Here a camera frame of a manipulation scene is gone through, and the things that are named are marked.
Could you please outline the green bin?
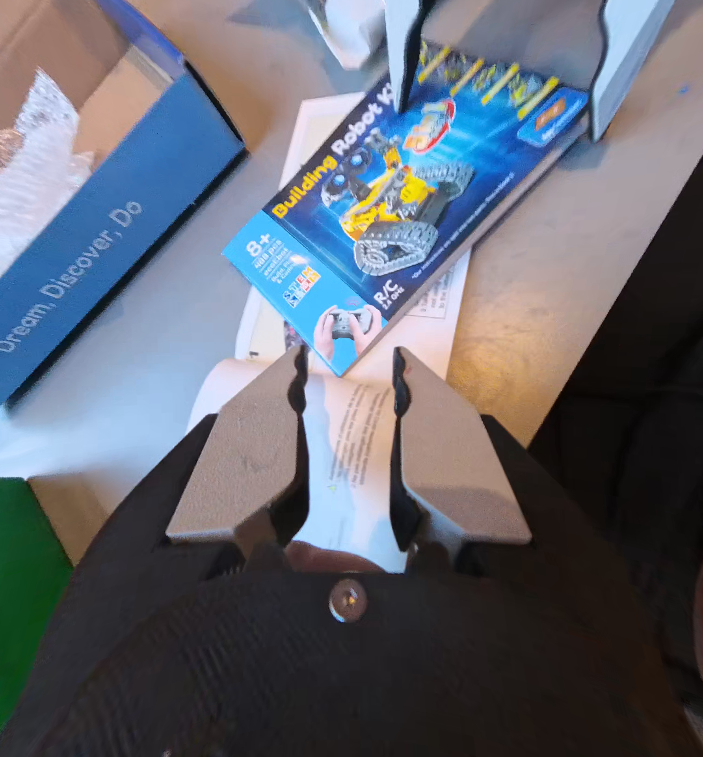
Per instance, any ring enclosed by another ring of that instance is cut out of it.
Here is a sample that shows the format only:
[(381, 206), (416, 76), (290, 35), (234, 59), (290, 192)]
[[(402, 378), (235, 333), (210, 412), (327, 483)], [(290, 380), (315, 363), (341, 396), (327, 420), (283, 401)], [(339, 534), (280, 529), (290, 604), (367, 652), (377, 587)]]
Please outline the green bin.
[(16, 707), (72, 573), (28, 483), (0, 478), (0, 731)]

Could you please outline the blue robot picture booklet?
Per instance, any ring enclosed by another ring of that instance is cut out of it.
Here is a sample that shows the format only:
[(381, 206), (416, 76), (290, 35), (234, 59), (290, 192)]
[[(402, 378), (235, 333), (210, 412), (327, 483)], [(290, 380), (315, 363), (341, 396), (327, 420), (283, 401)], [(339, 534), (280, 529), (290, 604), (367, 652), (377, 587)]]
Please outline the blue robot picture booklet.
[(407, 109), (384, 76), (224, 257), (344, 375), (560, 159), (589, 94), (423, 42)]

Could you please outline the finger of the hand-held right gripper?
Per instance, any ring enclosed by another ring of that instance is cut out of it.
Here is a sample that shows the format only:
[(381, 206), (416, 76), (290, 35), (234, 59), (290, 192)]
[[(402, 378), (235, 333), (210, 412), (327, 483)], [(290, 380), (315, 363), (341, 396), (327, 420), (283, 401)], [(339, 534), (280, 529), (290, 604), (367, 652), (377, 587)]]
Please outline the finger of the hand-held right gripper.
[(407, 109), (420, 57), (422, 27), (437, 1), (385, 1), (385, 37), (393, 106)]
[(675, 2), (604, 1), (603, 51), (589, 87), (589, 138), (598, 143), (623, 104)]

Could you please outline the clear bubble wrap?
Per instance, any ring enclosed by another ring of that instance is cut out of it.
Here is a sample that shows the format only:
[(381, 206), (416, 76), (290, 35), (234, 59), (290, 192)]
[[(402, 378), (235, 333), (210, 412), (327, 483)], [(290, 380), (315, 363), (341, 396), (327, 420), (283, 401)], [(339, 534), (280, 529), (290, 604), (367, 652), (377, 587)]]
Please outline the clear bubble wrap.
[(0, 129), (0, 279), (91, 175), (95, 151), (74, 152), (79, 122), (38, 68), (14, 124)]

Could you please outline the white instruction booklet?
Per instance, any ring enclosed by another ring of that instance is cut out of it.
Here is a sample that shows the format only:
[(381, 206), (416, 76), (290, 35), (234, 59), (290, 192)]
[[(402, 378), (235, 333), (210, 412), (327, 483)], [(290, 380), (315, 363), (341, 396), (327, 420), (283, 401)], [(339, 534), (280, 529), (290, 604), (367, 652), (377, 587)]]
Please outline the white instruction booklet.
[(391, 384), (310, 373), (305, 397), (310, 507), (291, 546), (352, 554), (402, 573), (407, 557), (390, 519)]

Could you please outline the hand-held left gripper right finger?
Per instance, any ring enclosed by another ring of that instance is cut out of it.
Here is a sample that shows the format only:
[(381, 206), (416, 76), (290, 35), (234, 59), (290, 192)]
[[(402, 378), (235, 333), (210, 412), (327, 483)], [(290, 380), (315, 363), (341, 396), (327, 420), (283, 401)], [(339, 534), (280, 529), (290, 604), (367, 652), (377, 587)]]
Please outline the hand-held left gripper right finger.
[(390, 520), (398, 549), (525, 546), (532, 533), (479, 412), (403, 346), (392, 361)]

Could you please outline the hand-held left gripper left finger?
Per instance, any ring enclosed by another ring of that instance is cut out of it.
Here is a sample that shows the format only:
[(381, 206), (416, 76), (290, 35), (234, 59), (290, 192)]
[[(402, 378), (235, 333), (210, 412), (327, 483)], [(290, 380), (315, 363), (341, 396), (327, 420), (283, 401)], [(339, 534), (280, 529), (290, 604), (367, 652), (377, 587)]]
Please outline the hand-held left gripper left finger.
[(307, 347), (287, 351), (219, 410), (167, 525), (172, 542), (278, 544), (273, 513), (309, 468), (302, 416)]

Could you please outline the blue cardboard kit box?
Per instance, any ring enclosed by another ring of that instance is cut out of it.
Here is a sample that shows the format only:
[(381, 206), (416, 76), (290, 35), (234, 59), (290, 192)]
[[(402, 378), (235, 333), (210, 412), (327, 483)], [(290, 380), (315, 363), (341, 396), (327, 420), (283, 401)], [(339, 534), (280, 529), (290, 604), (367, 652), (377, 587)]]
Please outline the blue cardboard kit box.
[(0, 407), (245, 154), (184, 52), (130, 2), (0, 2), (0, 129), (41, 68), (77, 110), (88, 180), (0, 279)]

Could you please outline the white charging instruction sheet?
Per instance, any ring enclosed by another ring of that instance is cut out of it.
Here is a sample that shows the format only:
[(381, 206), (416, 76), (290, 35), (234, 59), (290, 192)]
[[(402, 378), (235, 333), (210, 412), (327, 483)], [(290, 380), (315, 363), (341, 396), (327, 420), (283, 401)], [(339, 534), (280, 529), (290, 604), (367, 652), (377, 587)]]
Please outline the white charging instruction sheet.
[[(280, 188), (288, 183), (339, 125), (346, 112), (363, 98), (363, 92), (302, 101), (283, 166)], [(392, 353), (404, 346), (441, 379), (446, 379), (470, 263), (465, 252), (441, 279), (398, 321), (381, 340), (345, 374), (362, 383), (390, 383)], [(281, 315), (251, 288), (236, 334), (237, 359), (270, 364), (286, 350)]]

